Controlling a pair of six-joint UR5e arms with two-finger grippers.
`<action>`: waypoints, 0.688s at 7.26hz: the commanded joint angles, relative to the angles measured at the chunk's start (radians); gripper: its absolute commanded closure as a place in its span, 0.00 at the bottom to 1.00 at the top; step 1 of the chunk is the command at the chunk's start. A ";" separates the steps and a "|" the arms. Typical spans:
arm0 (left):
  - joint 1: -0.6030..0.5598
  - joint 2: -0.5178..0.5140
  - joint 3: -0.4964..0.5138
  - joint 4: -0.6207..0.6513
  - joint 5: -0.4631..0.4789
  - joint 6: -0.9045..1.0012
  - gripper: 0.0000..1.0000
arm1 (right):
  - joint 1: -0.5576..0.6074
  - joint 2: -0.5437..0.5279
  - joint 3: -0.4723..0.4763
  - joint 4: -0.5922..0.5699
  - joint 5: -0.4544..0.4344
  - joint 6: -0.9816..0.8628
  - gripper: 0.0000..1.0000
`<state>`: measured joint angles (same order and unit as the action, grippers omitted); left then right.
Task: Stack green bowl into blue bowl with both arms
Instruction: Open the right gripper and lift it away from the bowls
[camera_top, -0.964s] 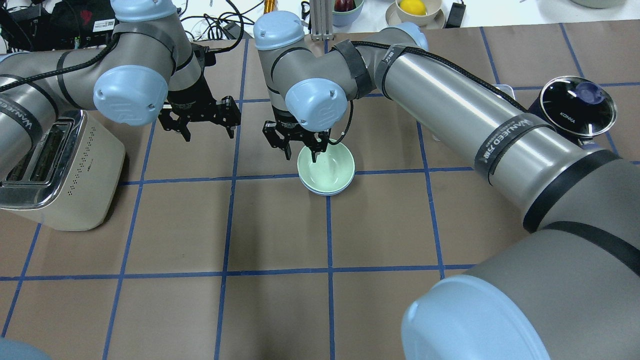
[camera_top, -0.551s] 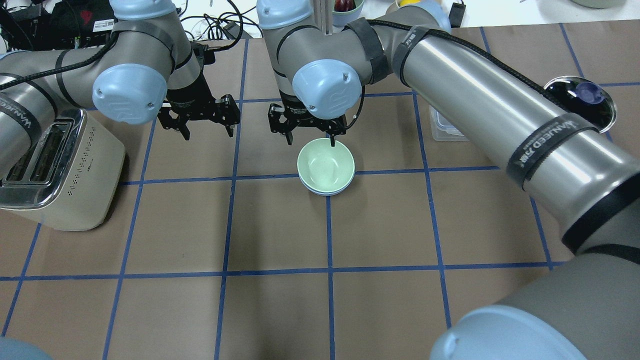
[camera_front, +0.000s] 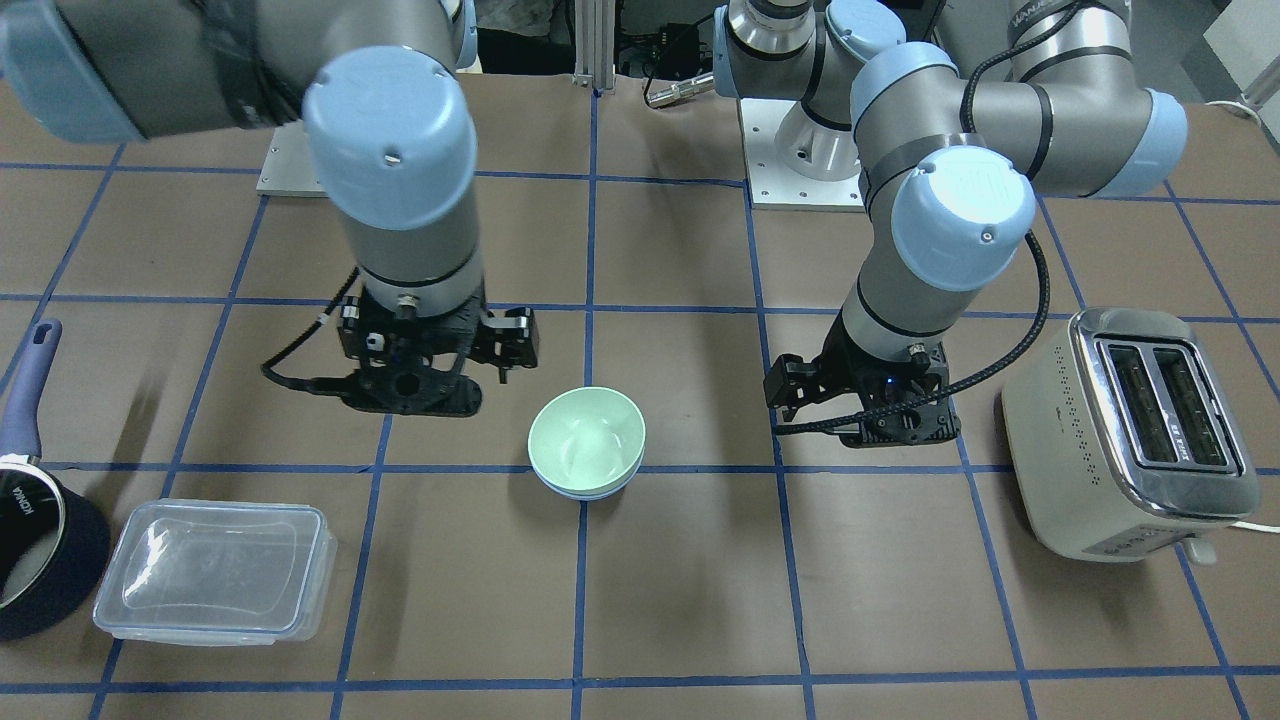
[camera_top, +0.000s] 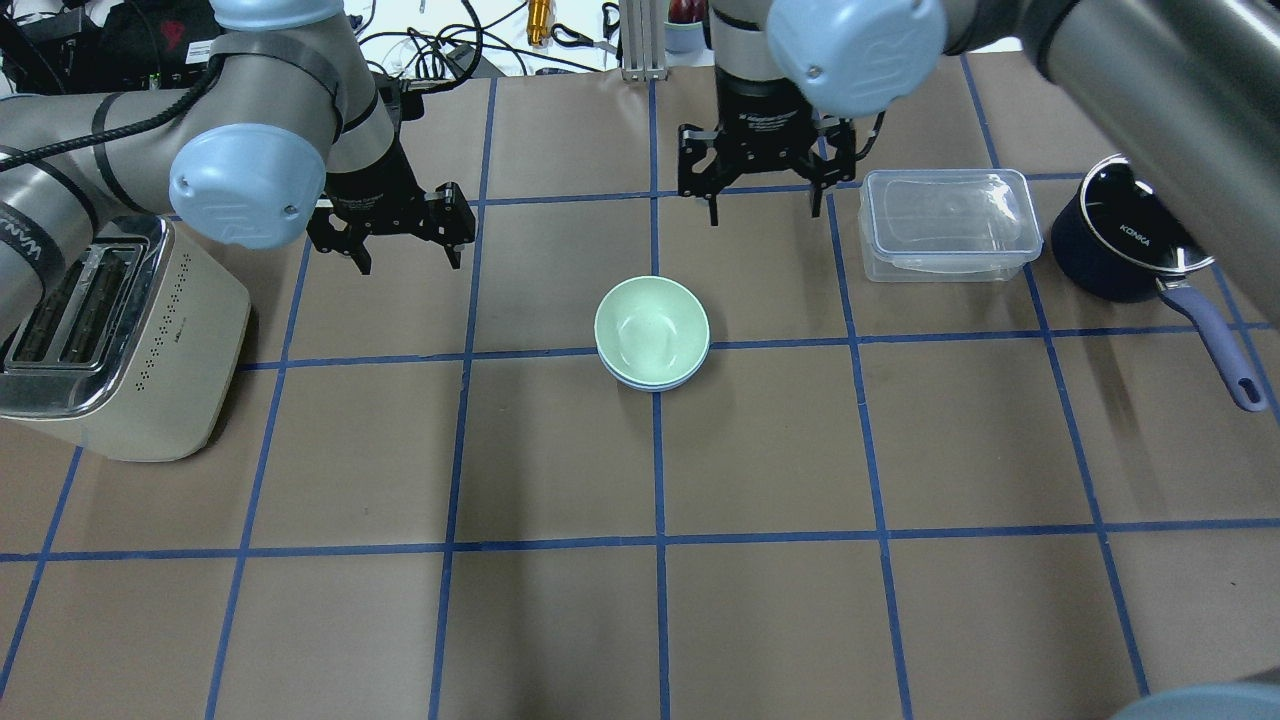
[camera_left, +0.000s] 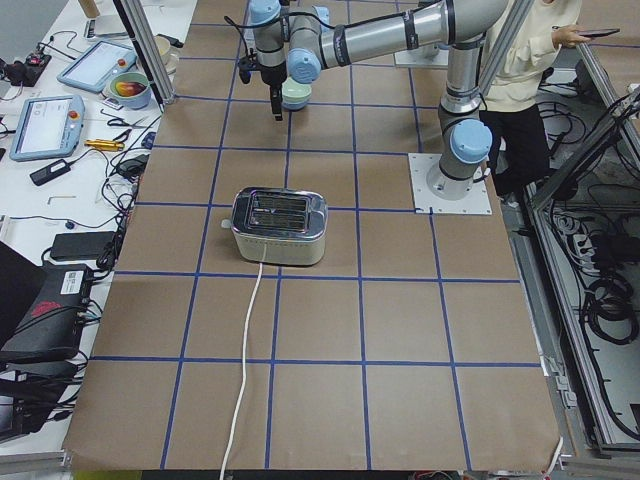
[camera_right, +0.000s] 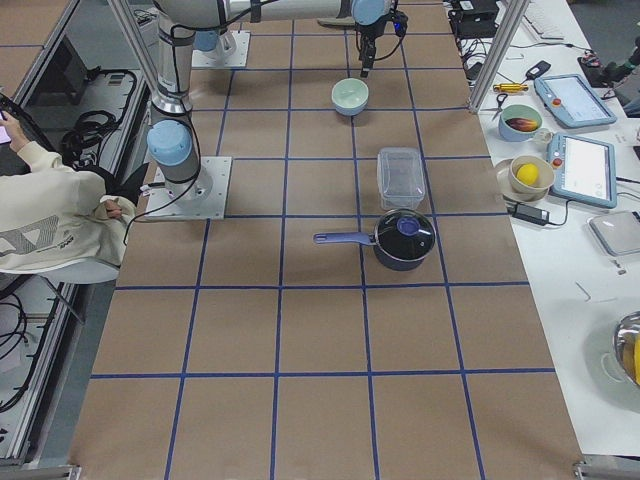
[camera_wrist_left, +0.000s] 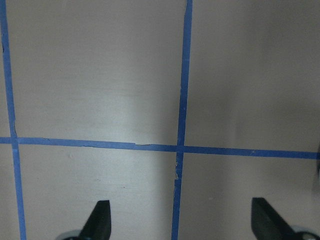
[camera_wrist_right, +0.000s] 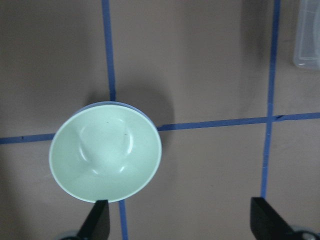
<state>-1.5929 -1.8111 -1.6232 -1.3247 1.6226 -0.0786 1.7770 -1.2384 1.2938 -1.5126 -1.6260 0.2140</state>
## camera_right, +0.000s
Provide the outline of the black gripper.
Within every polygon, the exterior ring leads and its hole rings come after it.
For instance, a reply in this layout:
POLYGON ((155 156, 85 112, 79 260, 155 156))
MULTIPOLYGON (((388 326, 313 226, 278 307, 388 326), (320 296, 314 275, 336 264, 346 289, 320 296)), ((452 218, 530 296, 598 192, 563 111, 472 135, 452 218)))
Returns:
POLYGON ((369 25, 356 23, 356 32, 360 34, 359 59, 361 61, 361 78, 367 78, 373 67, 377 51, 376 40, 384 34, 384 30, 384 19, 378 19, 369 25))

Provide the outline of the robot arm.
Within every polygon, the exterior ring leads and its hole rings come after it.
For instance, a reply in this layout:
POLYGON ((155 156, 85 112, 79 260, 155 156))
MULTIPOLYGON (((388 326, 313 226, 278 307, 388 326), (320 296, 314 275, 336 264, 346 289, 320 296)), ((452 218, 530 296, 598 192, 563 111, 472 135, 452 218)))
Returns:
POLYGON ((195 33, 194 49, 207 54, 230 55, 236 50, 236 41, 228 31, 200 30, 195 33))
POLYGON ((148 133, 152 157, 165 186, 179 205, 203 201, 213 180, 202 171, 195 145, 189 98, 196 33, 223 33, 237 21, 260 23, 295 19, 351 17, 361 35, 361 75, 367 76, 376 56, 376 39, 393 19, 390 1, 156 1, 160 65, 153 108, 157 118, 148 133))

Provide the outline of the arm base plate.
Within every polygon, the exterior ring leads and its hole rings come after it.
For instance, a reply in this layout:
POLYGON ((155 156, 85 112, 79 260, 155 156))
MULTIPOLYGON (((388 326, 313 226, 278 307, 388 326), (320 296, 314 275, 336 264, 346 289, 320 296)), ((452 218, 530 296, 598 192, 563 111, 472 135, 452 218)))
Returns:
POLYGON ((222 220, 225 217, 232 158, 204 156, 195 183, 166 182, 159 166, 147 196, 145 218, 152 221, 222 220))
POLYGON ((241 69, 248 59, 250 32, 227 30, 219 34, 214 30, 195 34, 193 69, 241 69))

